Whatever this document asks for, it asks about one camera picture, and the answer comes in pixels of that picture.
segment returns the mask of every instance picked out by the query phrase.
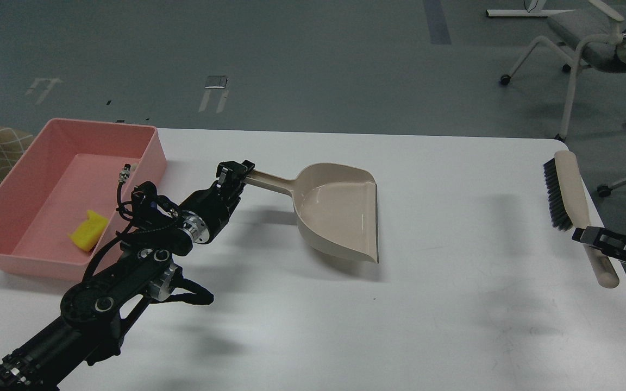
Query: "gray chair seat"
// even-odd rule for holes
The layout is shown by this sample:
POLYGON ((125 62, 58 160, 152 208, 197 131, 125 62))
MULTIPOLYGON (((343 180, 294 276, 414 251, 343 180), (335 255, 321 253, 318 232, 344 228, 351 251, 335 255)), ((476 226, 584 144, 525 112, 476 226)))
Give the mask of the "gray chair seat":
MULTIPOLYGON (((621 29, 626 30, 626 5, 612 5, 612 8, 623 15, 621 29)), ((608 17, 594 7, 552 15, 547 18, 547 24, 572 49, 588 35, 610 33, 608 17)), ((599 71, 626 72, 626 64, 617 58, 615 49, 614 45, 591 43, 586 45, 581 57, 599 71)))

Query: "white table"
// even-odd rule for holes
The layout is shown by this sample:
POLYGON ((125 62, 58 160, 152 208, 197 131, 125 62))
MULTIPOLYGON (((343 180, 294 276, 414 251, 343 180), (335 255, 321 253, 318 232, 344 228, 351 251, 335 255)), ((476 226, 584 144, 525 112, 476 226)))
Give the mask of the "white table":
MULTIPOLYGON (((224 160, 293 178, 333 161, 378 183, 380 264, 311 250, 291 201, 246 187, 214 243, 177 260, 209 307, 150 307, 74 389, 626 389, 626 279, 596 283, 552 228, 551 140, 161 129, 180 201, 224 160)), ((600 223, 591 209, 593 223, 600 223)), ((624 275, 614 262, 619 275, 624 275)), ((0 359, 59 315, 66 282, 0 272, 0 359)))

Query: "brush bristles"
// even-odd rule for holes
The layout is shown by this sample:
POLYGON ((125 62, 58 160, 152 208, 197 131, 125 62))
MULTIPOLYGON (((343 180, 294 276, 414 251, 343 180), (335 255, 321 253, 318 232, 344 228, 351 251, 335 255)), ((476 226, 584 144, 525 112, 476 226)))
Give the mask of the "brush bristles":
POLYGON ((574 224, 564 209, 554 159, 544 164, 544 183, 547 185, 547 194, 549 195, 547 200, 549 201, 549 216, 552 218, 552 226, 561 231, 569 230, 574 224))

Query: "yellow sponge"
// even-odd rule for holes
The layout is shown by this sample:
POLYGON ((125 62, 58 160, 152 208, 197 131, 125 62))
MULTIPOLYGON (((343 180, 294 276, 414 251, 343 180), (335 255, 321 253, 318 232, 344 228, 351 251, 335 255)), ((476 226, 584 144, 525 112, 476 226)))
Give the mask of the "yellow sponge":
POLYGON ((92 210, 87 210, 86 214, 89 216, 89 219, 84 221, 74 233, 69 235, 69 238, 81 250, 90 251, 100 240, 103 230, 108 225, 108 220, 92 210))

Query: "gray floor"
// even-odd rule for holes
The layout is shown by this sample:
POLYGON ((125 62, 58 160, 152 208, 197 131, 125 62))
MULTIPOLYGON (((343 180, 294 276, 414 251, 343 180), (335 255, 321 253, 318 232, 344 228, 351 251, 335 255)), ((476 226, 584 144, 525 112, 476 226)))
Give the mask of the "gray floor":
MULTIPOLYGON (((586 4, 549 0, 546 8, 586 4)), ((532 37, 550 32, 543 19, 487 18, 484 7, 522 5, 0 2, 0 124, 37 132, 63 117, 157 127, 551 138, 567 84, 561 62, 537 49, 509 87, 497 84, 532 37), (228 94, 212 91, 206 102, 211 74, 228 75, 228 94), (42 80, 33 87, 36 79, 42 80)), ((567 145, 579 156, 589 189, 626 176, 624 119, 626 74, 584 72, 567 145)), ((594 200, 606 226, 626 233, 626 188, 594 200)))

